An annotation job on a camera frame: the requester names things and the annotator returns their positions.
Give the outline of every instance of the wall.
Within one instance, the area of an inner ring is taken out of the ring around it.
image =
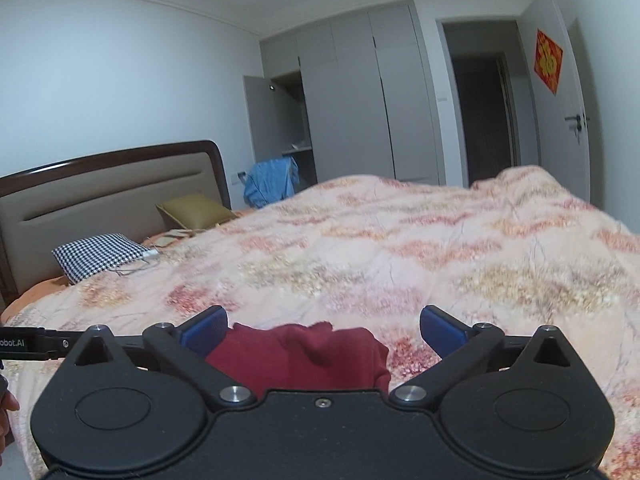
[[[451,23],[445,26],[444,31],[453,57],[504,53],[513,94],[520,163],[523,166],[539,164],[529,70],[520,44],[518,25],[513,21]]]
[[[0,175],[76,156],[214,140],[231,175],[253,160],[243,75],[258,38],[139,0],[0,0]]]
[[[468,185],[458,92],[442,22],[515,19],[533,0],[414,0],[435,88],[448,186]]]
[[[591,201],[640,233],[640,0],[556,2],[591,118]]]

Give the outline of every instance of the bed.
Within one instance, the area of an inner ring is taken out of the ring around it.
[[[116,153],[5,177],[10,193],[0,179],[5,298],[59,273],[45,263],[59,243],[99,232],[140,240],[162,231],[153,207],[162,198],[198,189],[228,203],[212,142]],[[49,199],[42,189],[56,183],[74,198],[65,191]],[[55,237],[41,225],[48,219],[65,225]],[[24,224],[31,231],[20,231]],[[11,242],[16,232],[34,241]],[[560,326],[616,415],[604,471],[616,480],[638,477],[640,238],[536,167],[506,170],[469,190],[375,176],[325,182],[167,248],[156,266],[135,275],[102,272],[41,298],[7,323],[84,330],[100,322],[125,335],[159,321],[179,324],[220,304],[230,322],[256,328],[321,320],[363,326],[390,350],[393,388],[438,361],[417,325],[430,303],[511,334]],[[29,415],[57,366],[6,363],[22,406],[12,428],[35,478],[44,464]]]

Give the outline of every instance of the wooden headboard frame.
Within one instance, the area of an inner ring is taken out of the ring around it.
[[[145,146],[117,152],[99,153],[88,155],[65,162],[58,162],[41,166],[32,170],[21,171],[0,178],[0,197],[11,193],[29,189],[34,186],[53,182],[62,178],[89,173],[96,170],[115,168],[124,164],[143,162],[156,158],[164,158],[174,155],[187,155],[190,153],[207,153],[211,160],[214,176],[220,192],[222,204],[231,208],[229,191],[226,186],[225,171],[222,164],[220,150],[211,140],[195,140],[191,142],[176,142],[175,144],[159,144],[157,146]],[[18,290],[15,285],[11,267],[8,263],[4,244],[0,233],[0,295],[5,303],[18,298]]]

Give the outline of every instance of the blue gripper pad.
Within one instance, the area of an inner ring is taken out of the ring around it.
[[[471,327],[437,306],[427,305],[420,313],[420,335],[443,359],[469,341],[473,334]]]
[[[226,310],[210,306],[178,327],[180,346],[204,359],[225,338],[227,325]]]

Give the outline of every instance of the human hand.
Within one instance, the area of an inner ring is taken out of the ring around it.
[[[6,414],[7,410],[16,412],[20,409],[18,399],[16,399],[11,393],[7,392],[2,397],[0,402],[0,453],[4,451],[6,447],[4,438],[9,433],[9,416]],[[0,456],[0,466],[2,465],[2,456]]]

